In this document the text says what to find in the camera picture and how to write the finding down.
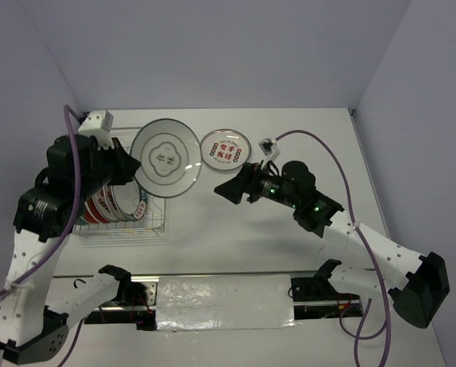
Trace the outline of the white plate blue rim lettering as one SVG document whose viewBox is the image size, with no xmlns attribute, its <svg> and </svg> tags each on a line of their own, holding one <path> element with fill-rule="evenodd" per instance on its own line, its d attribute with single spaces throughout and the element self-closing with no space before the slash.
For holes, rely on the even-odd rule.
<svg viewBox="0 0 456 367">
<path fill-rule="evenodd" d="M 108 198 L 121 221 L 137 222 L 144 217 L 147 193 L 136 182 L 110 186 Z"/>
</svg>

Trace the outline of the white plate grey flower outline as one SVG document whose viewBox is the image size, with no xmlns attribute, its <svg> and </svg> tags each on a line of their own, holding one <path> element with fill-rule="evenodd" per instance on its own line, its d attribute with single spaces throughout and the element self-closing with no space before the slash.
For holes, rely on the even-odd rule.
<svg viewBox="0 0 456 367">
<path fill-rule="evenodd" d="M 175 119 L 157 119 L 139 130 L 130 156 L 141 163 L 137 183 L 150 195 L 174 198 L 186 193 L 202 169 L 202 153 L 196 134 Z"/>
</svg>

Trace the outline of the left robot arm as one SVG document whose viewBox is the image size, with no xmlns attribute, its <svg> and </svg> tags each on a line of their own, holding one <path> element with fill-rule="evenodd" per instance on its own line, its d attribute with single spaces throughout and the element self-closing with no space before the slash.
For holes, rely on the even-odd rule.
<svg viewBox="0 0 456 367">
<path fill-rule="evenodd" d="M 14 365 L 51 360 L 74 326 L 112 301 L 126 304 L 133 294 L 131 273 L 106 265 L 83 286 L 47 302 L 60 254 L 88 198 L 105 186 L 134 179 L 140 162 L 117 138 L 101 148 L 94 137 L 61 136 L 47 149 L 47 166 L 21 195 L 15 214 L 14 249 L 0 290 L 0 350 Z"/>
</svg>

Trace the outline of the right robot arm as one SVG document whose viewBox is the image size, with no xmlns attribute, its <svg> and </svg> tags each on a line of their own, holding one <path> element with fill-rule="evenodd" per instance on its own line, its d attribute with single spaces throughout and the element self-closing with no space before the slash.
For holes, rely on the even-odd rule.
<svg viewBox="0 0 456 367">
<path fill-rule="evenodd" d="M 317 190 L 315 175 L 303 162 L 285 163 L 281 174 L 276 174 L 274 168 L 273 163 L 246 163 L 234 178 L 214 191 L 235 205 L 243 199 L 255 203 L 265 198 L 288 206 L 305 231 L 370 257 L 374 267 L 371 271 L 345 265 L 341 260 L 327 260 L 315 281 L 320 297 L 332 299 L 342 293 L 371 298 L 382 294 L 403 320 L 427 328 L 450 292 L 443 257 L 408 249 L 352 220 L 340 203 Z"/>
</svg>

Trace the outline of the white plate red characters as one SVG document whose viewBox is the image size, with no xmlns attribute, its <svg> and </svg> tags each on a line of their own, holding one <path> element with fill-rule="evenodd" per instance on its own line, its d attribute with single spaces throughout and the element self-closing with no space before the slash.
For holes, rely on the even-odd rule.
<svg viewBox="0 0 456 367">
<path fill-rule="evenodd" d="M 102 217 L 108 222 L 124 222 L 125 218 L 108 202 L 105 187 L 102 187 L 93 197 L 92 200 Z"/>
<path fill-rule="evenodd" d="M 235 130 L 214 130 L 200 143 L 203 162 L 217 171 L 232 171 L 243 166 L 251 156 L 249 140 Z"/>
</svg>

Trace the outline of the metal wire dish rack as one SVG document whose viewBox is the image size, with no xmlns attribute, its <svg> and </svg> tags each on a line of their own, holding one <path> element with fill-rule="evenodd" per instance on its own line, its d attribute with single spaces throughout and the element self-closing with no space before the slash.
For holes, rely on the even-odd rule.
<svg viewBox="0 0 456 367">
<path fill-rule="evenodd" d="M 105 189 L 107 197 L 109 187 Z M 166 214 L 167 201 L 165 199 L 156 198 L 147 193 L 147 209 L 144 217 L 137 222 L 110 222 L 109 224 L 87 224 L 80 217 L 73 230 L 74 235 L 80 235 L 85 238 L 105 237 L 105 236 L 159 236 L 165 233 L 166 230 Z"/>
</svg>

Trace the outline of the red and teal floral plate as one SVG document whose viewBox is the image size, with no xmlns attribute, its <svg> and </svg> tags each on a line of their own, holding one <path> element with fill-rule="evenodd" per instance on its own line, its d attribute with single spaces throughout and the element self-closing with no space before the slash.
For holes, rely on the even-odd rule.
<svg viewBox="0 0 456 367">
<path fill-rule="evenodd" d="M 95 204 L 93 197 L 89 197 L 84 203 L 84 212 L 81 215 L 82 221 L 87 224 L 109 224 L 110 221 L 106 219 L 100 212 L 98 206 Z"/>
</svg>

